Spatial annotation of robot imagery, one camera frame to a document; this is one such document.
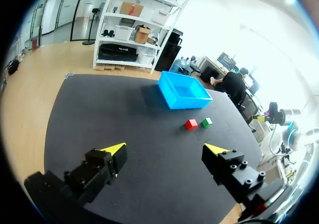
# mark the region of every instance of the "wooden floor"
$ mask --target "wooden floor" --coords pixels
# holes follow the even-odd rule
[[[44,172],[45,134],[51,110],[66,73],[120,75],[158,80],[160,72],[125,67],[124,71],[95,71],[94,45],[56,43],[27,54],[7,80],[1,100],[1,126],[8,160],[17,180]],[[238,217],[239,205],[228,218]],[[228,219],[223,224],[236,223]]]

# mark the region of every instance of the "wooden pallet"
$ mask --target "wooden pallet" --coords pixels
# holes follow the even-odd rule
[[[104,71],[105,64],[96,64],[95,70]]]
[[[110,70],[114,71],[115,69],[118,69],[120,71],[124,71],[125,66],[124,65],[113,65],[113,64],[96,64],[95,70],[104,71],[104,70]]]
[[[115,69],[118,69],[118,70],[124,71],[125,66],[124,66],[124,65],[115,65]]]
[[[114,70],[115,69],[115,65],[112,64],[105,64],[105,70]]]

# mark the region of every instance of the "shoe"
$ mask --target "shoe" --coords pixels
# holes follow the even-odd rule
[[[113,37],[114,36],[114,31],[113,30],[110,30],[110,32],[109,32],[109,35],[108,35],[109,37]]]
[[[214,79],[214,77],[211,77],[211,78],[210,78],[210,84],[213,86],[214,83],[215,83],[215,79]]]
[[[104,32],[101,35],[107,36],[107,35],[109,35],[109,31],[108,30],[104,30]]]

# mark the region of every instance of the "black tabletop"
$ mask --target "black tabletop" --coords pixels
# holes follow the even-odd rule
[[[63,178],[88,150],[126,142],[128,161],[118,178],[85,208],[122,223],[219,223],[235,201],[201,162],[203,143],[237,148],[255,168],[261,152],[229,98],[208,92],[213,101],[206,108],[169,110],[157,81],[69,76],[48,123],[45,170]],[[199,124],[206,117],[209,128],[185,129],[188,119]]]

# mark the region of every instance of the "blue plastic bin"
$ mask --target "blue plastic bin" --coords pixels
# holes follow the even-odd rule
[[[200,109],[213,100],[194,77],[162,71],[158,85],[171,110]]]

